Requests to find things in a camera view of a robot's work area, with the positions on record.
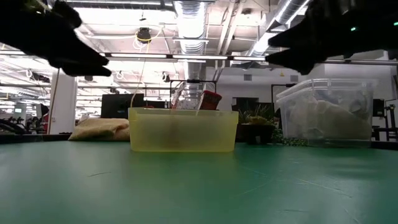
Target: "green tabletop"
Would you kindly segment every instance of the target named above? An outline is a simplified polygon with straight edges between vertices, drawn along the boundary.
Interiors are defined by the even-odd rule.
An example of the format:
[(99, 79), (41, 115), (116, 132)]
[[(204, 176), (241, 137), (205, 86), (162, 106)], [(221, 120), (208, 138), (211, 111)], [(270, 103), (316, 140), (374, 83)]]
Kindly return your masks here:
[(398, 152), (0, 145), (0, 223), (398, 223)]

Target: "ceiling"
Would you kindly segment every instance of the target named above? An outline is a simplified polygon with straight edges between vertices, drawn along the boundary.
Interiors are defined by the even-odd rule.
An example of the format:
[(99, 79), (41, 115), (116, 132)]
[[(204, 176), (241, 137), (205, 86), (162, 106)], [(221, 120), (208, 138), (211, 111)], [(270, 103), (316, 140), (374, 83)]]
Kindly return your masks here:
[[(211, 3), (206, 12), (206, 54), (216, 52), (221, 31), (223, 29), (223, 16), (229, 6), (229, 0), (217, 0)], [(277, 0), (246, 0), (244, 4), (244, 14), (233, 15), (237, 26), (234, 31), (234, 39), (228, 47), (227, 54), (231, 52), (244, 52), (252, 46), (257, 38), (258, 25), (262, 15), (276, 8)], [(94, 8), (75, 8), (83, 20), (83, 25), (76, 31), (79, 38), (85, 44), (99, 52), (142, 52), (142, 53), (171, 53), (180, 52), (180, 43), (174, 42), (173, 37), (178, 37), (178, 27), (175, 13), (170, 11), (148, 11), (132, 9), (94, 9)], [(151, 36), (157, 36), (152, 42), (146, 45), (134, 43), (135, 34), (140, 27), (149, 27)], [(12, 47), (2, 45), (1, 50), (13, 50)], [(162, 74), (170, 75), (172, 79), (183, 79), (183, 67), (179, 62), (133, 62), (133, 61), (110, 61), (107, 66), (113, 71), (111, 78), (94, 77), (93, 82), (87, 82), (83, 77), (79, 77), (79, 85), (100, 85), (134, 87), (145, 85), (151, 87), (169, 87), (169, 83), (162, 81)], [(53, 77), (55, 71), (45, 60), (33, 58), (0, 58), (0, 79), (5, 84), (39, 84), (48, 86), (48, 83), (31, 80), (29, 72), (31, 70), (45, 77)], [(280, 77), (280, 72), (269, 73), (274, 78), (264, 78), (263, 84), (272, 83)], [(234, 77), (231, 72), (223, 72), (220, 84), (246, 84), (243, 79)], [(49, 99), (51, 89), (43, 88), (19, 88), (19, 87), (0, 87), (0, 98), (9, 93), (16, 98)], [(100, 106), (101, 102), (96, 101), (104, 93), (109, 93), (108, 89), (79, 89), (78, 106), (83, 111), (90, 111), (89, 106)], [(152, 90), (147, 92), (147, 96), (159, 97), (168, 96), (168, 90)]]

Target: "yellow plastic bin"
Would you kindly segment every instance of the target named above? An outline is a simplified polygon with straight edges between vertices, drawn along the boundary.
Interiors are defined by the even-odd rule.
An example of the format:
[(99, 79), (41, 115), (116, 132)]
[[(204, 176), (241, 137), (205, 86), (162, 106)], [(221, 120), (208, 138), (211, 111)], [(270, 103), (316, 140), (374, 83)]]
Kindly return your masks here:
[(141, 152), (231, 152), (238, 112), (129, 108), (130, 143)]

